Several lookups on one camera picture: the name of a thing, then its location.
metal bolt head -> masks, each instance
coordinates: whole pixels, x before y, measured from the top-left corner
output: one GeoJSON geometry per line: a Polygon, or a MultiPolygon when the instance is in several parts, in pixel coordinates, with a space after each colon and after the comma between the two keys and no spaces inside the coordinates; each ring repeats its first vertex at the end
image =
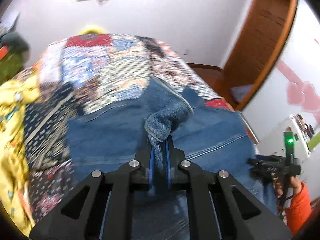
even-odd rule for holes
{"type": "Polygon", "coordinates": [[[190,161],[187,160],[183,160],[180,164],[183,167],[189,167],[191,165],[190,161]]]}
{"type": "Polygon", "coordinates": [[[102,174],[102,172],[99,171],[99,170],[95,170],[95,171],[91,172],[91,176],[94,177],[94,178],[100,177],[101,174],[102,174]]]}
{"type": "Polygon", "coordinates": [[[139,165],[139,162],[137,160],[132,160],[129,162],[129,165],[131,167],[137,167],[139,165]]]}
{"type": "Polygon", "coordinates": [[[218,174],[219,174],[219,176],[222,177],[222,178],[226,178],[226,177],[229,176],[229,173],[228,173],[227,171],[224,171],[224,170],[219,171],[218,174]]]}

wooden door frame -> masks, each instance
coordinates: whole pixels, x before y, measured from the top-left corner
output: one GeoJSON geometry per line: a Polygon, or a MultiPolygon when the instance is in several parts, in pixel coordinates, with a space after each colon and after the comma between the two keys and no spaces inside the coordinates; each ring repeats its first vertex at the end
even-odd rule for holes
{"type": "Polygon", "coordinates": [[[289,36],[292,23],[294,20],[294,16],[296,14],[298,5],[298,0],[290,0],[289,4],[289,10],[287,14],[287,18],[285,20],[284,26],[282,28],[280,37],[276,43],[275,48],[272,51],[271,56],[269,57],[266,65],[264,66],[263,70],[258,75],[257,79],[255,80],[252,88],[250,91],[245,95],[244,99],[236,106],[237,111],[241,111],[244,109],[244,107],[249,103],[249,101],[252,99],[252,97],[256,94],[256,92],[259,90],[265,79],[268,77],[269,73],[273,69],[276,61],[278,60],[278,57],[287,41],[287,38],[289,36]]]}

blue denim blanket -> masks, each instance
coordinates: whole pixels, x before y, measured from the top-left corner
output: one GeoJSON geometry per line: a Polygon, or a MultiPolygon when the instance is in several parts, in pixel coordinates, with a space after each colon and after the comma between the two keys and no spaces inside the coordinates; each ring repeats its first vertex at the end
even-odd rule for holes
{"type": "MultiPolygon", "coordinates": [[[[154,85],[151,82],[139,99],[112,103],[92,114],[69,120],[68,142],[78,180],[95,169],[116,170],[134,158],[143,129],[141,123],[161,108],[159,105],[153,108],[150,99],[157,94],[153,93],[154,85]]],[[[172,96],[168,92],[162,95],[172,96]]],[[[204,170],[229,171],[274,211],[276,199],[272,187],[265,187],[249,176],[246,160],[254,156],[254,149],[239,114],[205,106],[203,99],[188,87],[181,96],[194,113],[172,132],[175,148],[182,149],[188,160],[204,170]]],[[[153,195],[136,192],[132,239],[189,239],[185,192],[153,195]]]]}
{"type": "Polygon", "coordinates": [[[147,108],[148,118],[144,125],[151,145],[154,147],[156,168],[162,171],[163,159],[160,144],[170,133],[193,114],[192,108],[172,86],[164,80],[153,77],[149,87],[140,99],[147,108]]]}

orange sleeve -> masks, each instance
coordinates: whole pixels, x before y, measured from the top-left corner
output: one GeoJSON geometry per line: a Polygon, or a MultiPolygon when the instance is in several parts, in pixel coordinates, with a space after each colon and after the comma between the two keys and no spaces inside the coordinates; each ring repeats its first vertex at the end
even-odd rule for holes
{"type": "Polygon", "coordinates": [[[291,206],[285,210],[287,225],[295,235],[311,214],[310,195],[307,186],[302,182],[302,190],[291,200],[291,206]]]}

wooden floor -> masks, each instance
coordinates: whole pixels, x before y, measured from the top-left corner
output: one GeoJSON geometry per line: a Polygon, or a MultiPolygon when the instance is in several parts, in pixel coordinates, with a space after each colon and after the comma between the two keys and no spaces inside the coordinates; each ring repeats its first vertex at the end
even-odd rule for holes
{"type": "Polygon", "coordinates": [[[223,72],[217,69],[192,68],[214,91],[235,108],[237,103],[232,99],[230,87],[224,80],[223,72]]]}

